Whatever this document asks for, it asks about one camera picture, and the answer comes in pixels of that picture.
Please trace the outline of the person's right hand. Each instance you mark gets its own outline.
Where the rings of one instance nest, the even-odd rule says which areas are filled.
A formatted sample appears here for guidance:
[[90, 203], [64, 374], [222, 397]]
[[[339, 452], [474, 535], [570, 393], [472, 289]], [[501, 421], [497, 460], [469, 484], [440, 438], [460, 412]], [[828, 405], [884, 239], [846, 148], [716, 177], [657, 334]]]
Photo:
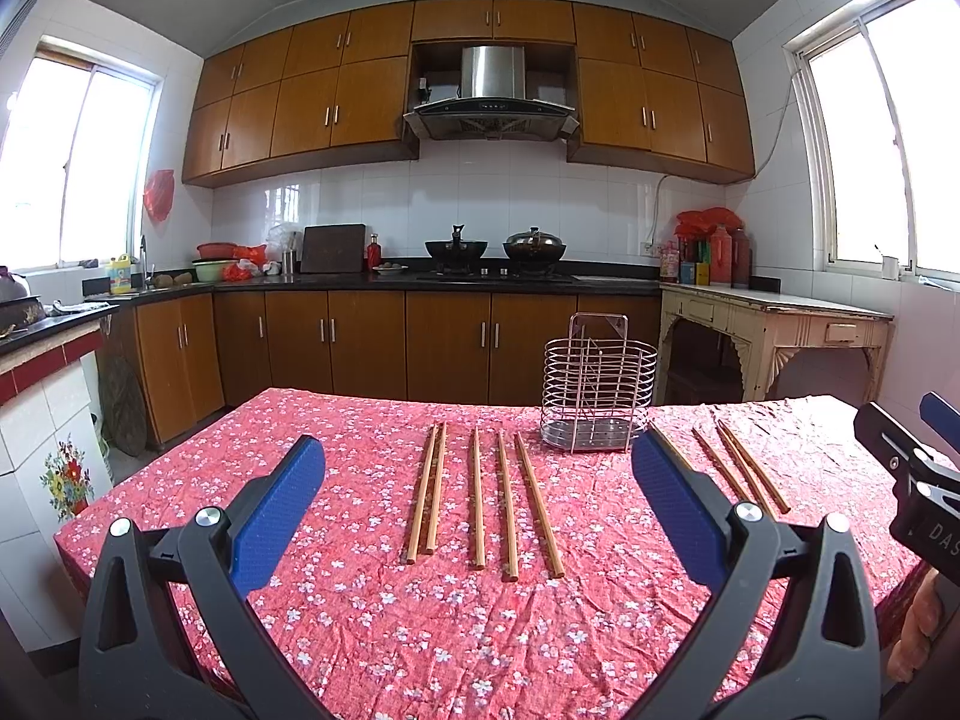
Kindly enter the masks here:
[[939, 572], [929, 569], [903, 621], [900, 639], [895, 642], [887, 660], [887, 676], [895, 683], [909, 683], [926, 665], [931, 653], [932, 636], [942, 616], [942, 603], [935, 589]]

